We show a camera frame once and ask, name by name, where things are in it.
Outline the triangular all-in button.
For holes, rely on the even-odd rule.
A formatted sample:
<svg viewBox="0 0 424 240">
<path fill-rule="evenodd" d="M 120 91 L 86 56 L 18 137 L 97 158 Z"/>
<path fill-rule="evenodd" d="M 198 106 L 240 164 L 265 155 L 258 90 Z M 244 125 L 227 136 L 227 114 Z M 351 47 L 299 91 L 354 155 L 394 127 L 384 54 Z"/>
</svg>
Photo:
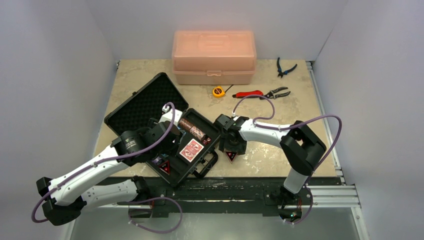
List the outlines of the triangular all-in button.
<svg viewBox="0 0 424 240">
<path fill-rule="evenodd" d="M 161 165 L 158 166 L 161 171 L 166 173 L 168 176 L 171 173 L 171 166 L 169 161 L 163 162 Z"/>
<path fill-rule="evenodd" d="M 225 151 L 225 155 L 231 164 L 234 162 L 234 160 L 238 156 L 236 152 L 232 152 L 232 151 Z"/>
</svg>

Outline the orange black poker chip roll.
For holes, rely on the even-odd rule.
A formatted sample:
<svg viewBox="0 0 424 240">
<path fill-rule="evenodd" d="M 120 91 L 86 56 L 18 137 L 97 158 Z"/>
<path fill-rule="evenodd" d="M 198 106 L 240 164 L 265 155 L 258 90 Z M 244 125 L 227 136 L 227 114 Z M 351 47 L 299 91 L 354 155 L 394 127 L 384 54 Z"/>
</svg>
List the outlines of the orange black poker chip roll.
<svg viewBox="0 0 424 240">
<path fill-rule="evenodd" d="M 181 128 L 183 128 L 186 131 L 190 131 L 194 127 L 194 125 L 191 122 L 189 122 L 188 120 L 186 120 L 185 118 L 182 118 L 178 122 L 178 124 L 180 125 Z"/>
</svg>

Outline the tan blue poker chip roll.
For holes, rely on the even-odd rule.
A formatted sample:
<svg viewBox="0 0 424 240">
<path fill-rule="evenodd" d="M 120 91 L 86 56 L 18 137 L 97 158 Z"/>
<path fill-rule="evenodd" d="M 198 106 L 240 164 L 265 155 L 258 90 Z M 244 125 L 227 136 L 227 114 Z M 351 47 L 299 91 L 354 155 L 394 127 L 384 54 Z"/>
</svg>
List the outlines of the tan blue poker chip roll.
<svg viewBox="0 0 424 240">
<path fill-rule="evenodd" d="M 189 132 L 199 141 L 203 141 L 207 136 L 202 130 L 200 130 L 196 126 L 191 127 Z"/>
</svg>

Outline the black poker set case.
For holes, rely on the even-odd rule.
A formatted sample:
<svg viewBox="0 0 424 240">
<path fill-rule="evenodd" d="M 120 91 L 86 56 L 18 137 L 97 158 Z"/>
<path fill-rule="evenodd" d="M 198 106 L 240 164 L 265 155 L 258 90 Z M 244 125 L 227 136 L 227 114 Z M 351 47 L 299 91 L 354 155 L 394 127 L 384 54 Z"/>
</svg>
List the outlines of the black poker set case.
<svg viewBox="0 0 424 240">
<path fill-rule="evenodd" d="M 219 141 L 220 131 L 213 126 L 210 120 L 189 107 L 188 102 L 166 73 L 158 73 L 142 88 L 133 92 L 131 97 L 104 118 L 104 123 L 117 135 L 121 135 L 125 131 L 138 130 L 142 127 L 152 128 L 159 122 L 160 117 L 164 113 L 162 108 L 168 102 L 172 102 L 175 108 L 182 113 L 182 119 L 188 120 L 206 134 L 204 140 L 211 138 L 207 145 L 203 145 L 203 141 L 196 139 L 191 133 L 181 129 L 183 137 L 180 139 L 178 148 L 180 151 L 191 139 L 201 143 L 204 148 L 192 162 L 185 160 L 179 153 L 175 155 L 158 155 L 157 157 L 161 157 L 163 162 L 169 161 L 170 175 L 160 170 L 159 165 L 153 164 L 151 160 L 146 162 L 147 166 L 174 187 L 179 185 L 188 175 L 194 175 L 199 179 L 205 177 L 215 165 L 218 161 L 215 145 Z"/>
</svg>

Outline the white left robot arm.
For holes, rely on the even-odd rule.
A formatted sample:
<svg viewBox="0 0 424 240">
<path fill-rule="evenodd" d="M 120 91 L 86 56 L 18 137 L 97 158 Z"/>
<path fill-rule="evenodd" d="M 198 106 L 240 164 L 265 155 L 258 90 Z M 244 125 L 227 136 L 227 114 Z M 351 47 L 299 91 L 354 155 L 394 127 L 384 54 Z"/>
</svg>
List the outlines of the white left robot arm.
<svg viewBox="0 0 424 240">
<path fill-rule="evenodd" d="M 71 172 L 57 178 L 37 180 L 41 199 L 32 210 L 31 220 L 61 226 L 91 208 L 113 203 L 151 204 L 162 200 L 161 196 L 152 196 L 141 176 L 110 185 L 101 182 L 137 163 L 149 162 L 175 150 L 182 135 L 177 127 L 182 112 L 171 102 L 165 104 L 163 110 L 160 121 L 153 127 L 127 130 L 97 156 Z"/>
</svg>

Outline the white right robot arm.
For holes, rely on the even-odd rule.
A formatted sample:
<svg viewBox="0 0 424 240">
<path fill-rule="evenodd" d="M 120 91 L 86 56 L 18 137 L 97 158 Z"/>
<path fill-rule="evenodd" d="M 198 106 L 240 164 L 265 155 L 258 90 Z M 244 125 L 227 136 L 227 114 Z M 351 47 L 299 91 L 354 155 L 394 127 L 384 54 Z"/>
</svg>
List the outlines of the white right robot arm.
<svg viewBox="0 0 424 240">
<path fill-rule="evenodd" d="M 288 204 L 300 198 L 301 188 L 313 174 L 327 151 L 323 141 L 302 121 L 293 125 L 255 122 L 245 116 L 229 117 L 221 114 L 213 123 L 220 131 L 218 149 L 229 159 L 243 155 L 248 142 L 278 147 L 290 164 L 280 196 Z"/>
</svg>

